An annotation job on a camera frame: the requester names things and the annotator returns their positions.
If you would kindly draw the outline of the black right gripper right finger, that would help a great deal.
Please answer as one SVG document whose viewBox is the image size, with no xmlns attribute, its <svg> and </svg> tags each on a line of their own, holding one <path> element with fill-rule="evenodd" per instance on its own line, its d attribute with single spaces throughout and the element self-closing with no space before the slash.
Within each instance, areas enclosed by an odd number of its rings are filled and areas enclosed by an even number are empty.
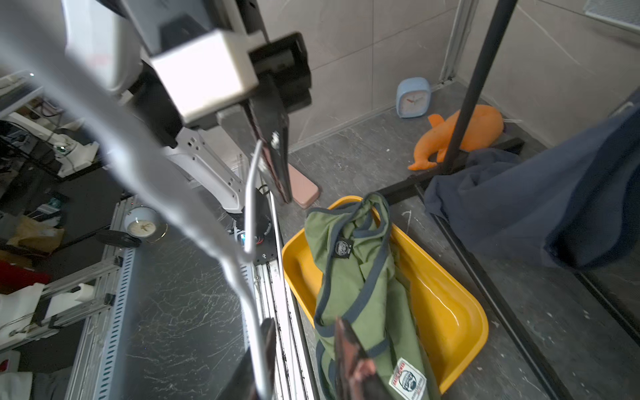
<svg viewBox="0 0 640 400">
<path fill-rule="evenodd" d="M 335 323 L 335 363 L 337 399 L 392 399 L 378 376 L 375 362 L 367 355 L 350 323 Z"/>
</svg>

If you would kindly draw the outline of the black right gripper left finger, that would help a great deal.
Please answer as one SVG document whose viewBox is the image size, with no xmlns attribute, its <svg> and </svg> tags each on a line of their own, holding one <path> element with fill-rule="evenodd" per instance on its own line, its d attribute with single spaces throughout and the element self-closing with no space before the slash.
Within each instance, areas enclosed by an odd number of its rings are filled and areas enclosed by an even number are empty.
<svg viewBox="0 0 640 400">
<path fill-rule="evenodd" d="M 265 318 L 260 326 L 263 340 L 265 341 L 265 355 L 267 360 L 268 382 L 271 388 L 274 385 L 275 374 L 275 355 L 276 355 L 276 323 L 273 318 Z M 253 372 L 253 362 L 250 350 L 245 352 L 240 364 L 235 369 L 229 382 L 218 395 L 220 399 L 237 399 L 237 400 L 258 400 L 261 397 L 258 394 L 255 376 Z"/>
</svg>

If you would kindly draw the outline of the green printed tank top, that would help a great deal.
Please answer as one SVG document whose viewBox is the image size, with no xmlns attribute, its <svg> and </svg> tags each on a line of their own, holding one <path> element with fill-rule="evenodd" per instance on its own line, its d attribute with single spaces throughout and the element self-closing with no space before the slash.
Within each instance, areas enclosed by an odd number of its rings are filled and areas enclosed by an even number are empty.
<svg viewBox="0 0 640 400">
<path fill-rule="evenodd" d="M 386 351 L 375 361 L 378 375 L 393 399 L 441 398 L 428 355 L 422 348 L 401 357 Z"/>
</svg>

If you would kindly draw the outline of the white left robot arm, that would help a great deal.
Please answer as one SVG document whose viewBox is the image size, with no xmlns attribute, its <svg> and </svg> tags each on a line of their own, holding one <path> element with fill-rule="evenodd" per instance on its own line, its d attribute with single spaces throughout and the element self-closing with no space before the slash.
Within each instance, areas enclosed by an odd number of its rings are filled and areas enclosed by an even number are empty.
<svg viewBox="0 0 640 400">
<path fill-rule="evenodd" d="M 66 52 L 112 96 L 131 93 L 134 115 L 168 158 L 242 224 L 256 215 L 258 262 L 272 260 L 268 200 L 246 189 L 206 144 L 222 128 L 283 201 L 293 199 L 289 116 L 310 105 L 303 35 L 270 39 L 255 1 L 65 1 Z"/>
</svg>

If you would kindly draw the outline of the white wire hanger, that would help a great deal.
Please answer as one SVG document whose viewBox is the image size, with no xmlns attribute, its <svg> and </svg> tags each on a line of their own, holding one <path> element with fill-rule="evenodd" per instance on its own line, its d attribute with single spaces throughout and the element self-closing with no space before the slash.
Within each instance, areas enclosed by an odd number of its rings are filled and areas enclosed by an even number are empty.
<svg viewBox="0 0 640 400">
<path fill-rule="evenodd" d="M 241 267 L 251 260 L 248 253 L 231 240 L 201 198 L 188 187 L 146 126 L 67 58 L 38 20 L 16 1 L 1 3 L 1 49 L 9 54 L 9 65 L 34 73 L 66 110 L 85 119 L 105 147 L 112 171 L 122 185 L 219 261 L 247 321 L 256 393 L 261 399 L 272 398 L 273 382 L 257 307 L 241 274 Z"/>
</svg>

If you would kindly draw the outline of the dark grey tank top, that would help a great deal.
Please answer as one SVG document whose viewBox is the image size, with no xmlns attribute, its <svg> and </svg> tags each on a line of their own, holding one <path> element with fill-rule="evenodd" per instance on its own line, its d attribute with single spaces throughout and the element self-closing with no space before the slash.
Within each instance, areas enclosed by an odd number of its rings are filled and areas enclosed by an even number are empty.
<svg viewBox="0 0 640 400">
<path fill-rule="evenodd" d="M 424 205 L 492 258 L 587 270 L 625 257 L 639 240 L 639 96 L 529 159 L 470 153 L 462 171 L 430 182 Z"/>
</svg>

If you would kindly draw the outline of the plain green tank top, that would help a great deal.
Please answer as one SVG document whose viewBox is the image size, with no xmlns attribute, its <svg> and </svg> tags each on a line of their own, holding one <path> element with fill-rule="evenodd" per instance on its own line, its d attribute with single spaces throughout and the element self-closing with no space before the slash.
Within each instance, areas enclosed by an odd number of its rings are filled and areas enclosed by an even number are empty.
<svg viewBox="0 0 640 400">
<path fill-rule="evenodd" d="M 403 356 L 423 348 L 409 295 L 396 273 L 388 203 L 379 193 L 335 209 L 314 208 L 305 236 L 322 285 L 313 315 L 320 387 L 336 397 L 335 323 L 350 323 L 367 355 Z"/>
</svg>

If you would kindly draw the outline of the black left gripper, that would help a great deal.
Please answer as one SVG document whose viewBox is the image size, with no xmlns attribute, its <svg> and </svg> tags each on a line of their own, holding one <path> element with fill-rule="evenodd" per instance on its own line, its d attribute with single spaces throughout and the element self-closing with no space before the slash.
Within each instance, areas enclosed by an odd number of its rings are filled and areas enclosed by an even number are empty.
<svg viewBox="0 0 640 400">
<path fill-rule="evenodd" d="M 262 146 L 264 167 L 270 189 L 284 203 L 293 200 L 288 171 L 288 130 L 291 113 L 311 104 L 311 70 L 308 49 L 300 32 L 293 32 L 249 54 L 258 86 L 241 98 L 247 106 L 254 136 Z"/>
</svg>

